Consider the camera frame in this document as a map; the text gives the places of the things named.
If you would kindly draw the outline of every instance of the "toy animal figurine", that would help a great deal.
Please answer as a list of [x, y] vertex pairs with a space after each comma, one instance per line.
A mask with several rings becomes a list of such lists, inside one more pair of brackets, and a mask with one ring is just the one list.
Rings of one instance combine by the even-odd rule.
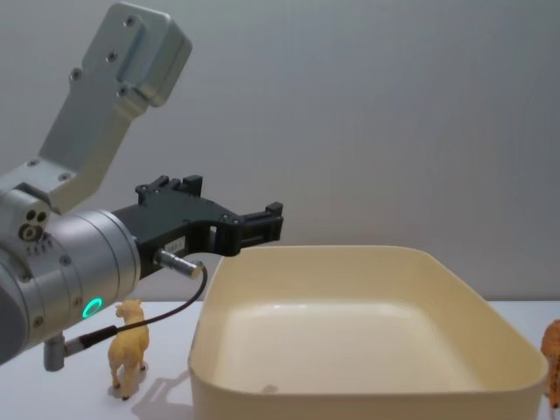
[[554, 320], [542, 337], [541, 352], [549, 360], [549, 375], [545, 395], [549, 398], [550, 408], [555, 410], [560, 402], [560, 319]]
[[[124, 319], [125, 324], [132, 324], [144, 320], [141, 301], [125, 300], [116, 307], [116, 316]], [[113, 376], [113, 387], [118, 389], [121, 383], [117, 376], [120, 367], [124, 367], [124, 384], [121, 397], [124, 401], [130, 398], [130, 388], [136, 374], [137, 367], [145, 370], [144, 352], [150, 344], [148, 326], [139, 326], [127, 331], [119, 332], [108, 349], [108, 364]]]

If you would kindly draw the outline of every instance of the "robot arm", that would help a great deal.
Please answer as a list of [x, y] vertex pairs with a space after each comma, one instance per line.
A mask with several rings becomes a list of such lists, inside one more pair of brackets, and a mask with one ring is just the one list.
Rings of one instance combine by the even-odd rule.
[[[195, 274], [184, 256], [280, 238], [281, 204], [238, 215], [201, 198], [198, 176], [139, 185], [113, 213], [66, 214], [97, 190], [132, 120], [165, 103], [191, 49], [164, 13], [111, 7], [40, 153], [0, 178], [0, 365], [41, 342], [63, 351], [61, 332], [162, 268]], [[64, 354], [46, 356], [62, 368]]]
[[0, 232], [36, 241], [51, 211], [95, 193], [132, 121], [165, 103], [191, 50], [168, 15], [112, 6], [38, 156], [0, 178]]

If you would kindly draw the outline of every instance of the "silver robot arm segment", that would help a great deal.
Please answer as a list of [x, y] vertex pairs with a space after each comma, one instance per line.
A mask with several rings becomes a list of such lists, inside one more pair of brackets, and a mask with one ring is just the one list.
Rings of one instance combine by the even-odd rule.
[[0, 365], [136, 286], [135, 238], [113, 214], [47, 222], [98, 189], [132, 120], [165, 103], [191, 50], [168, 15], [112, 6], [39, 154], [0, 178]]
[[132, 121], [166, 102], [191, 50], [168, 15], [112, 6], [39, 154], [0, 178], [0, 232], [36, 241], [51, 211], [95, 193]]

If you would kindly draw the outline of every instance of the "metal cylinder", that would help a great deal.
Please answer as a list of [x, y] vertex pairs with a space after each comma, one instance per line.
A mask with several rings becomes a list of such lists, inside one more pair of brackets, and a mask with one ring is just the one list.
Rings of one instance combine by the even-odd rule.
[[200, 273], [202, 272], [202, 264], [189, 262], [163, 249], [156, 252], [155, 261], [161, 267], [169, 270], [175, 270], [183, 276], [187, 276], [192, 279], [200, 276]]
[[27, 248], [21, 241], [0, 241], [0, 307], [13, 308], [25, 322], [24, 332], [0, 322], [0, 335], [10, 329], [18, 336], [18, 352], [123, 298], [140, 278], [134, 238], [109, 212], [68, 215], [47, 232]]
[[62, 333], [45, 341], [43, 365], [47, 372], [58, 372], [64, 367], [64, 335]]

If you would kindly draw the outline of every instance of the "white table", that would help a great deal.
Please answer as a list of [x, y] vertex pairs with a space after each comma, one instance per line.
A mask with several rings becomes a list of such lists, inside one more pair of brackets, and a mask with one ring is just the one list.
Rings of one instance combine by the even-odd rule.
[[[146, 317], [166, 312], [180, 303], [144, 303]], [[544, 329], [560, 318], [560, 302], [493, 302], [492, 305], [534, 345]], [[148, 370], [127, 401], [111, 387], [107, 350], [110, 340], [66, 360], [57, 373], [43, 369], [42, 346], [0, 367], [0, 410], [6, 419], [80, 420], [192, 420], [193, 399], [187, 356], [201, 303], [150, 326], [151, 344], [145, 358]], [[66, 331], [67, 339], [113, 325], [108, 308]], [[549, 420], [542, 400], [538, 420]]]

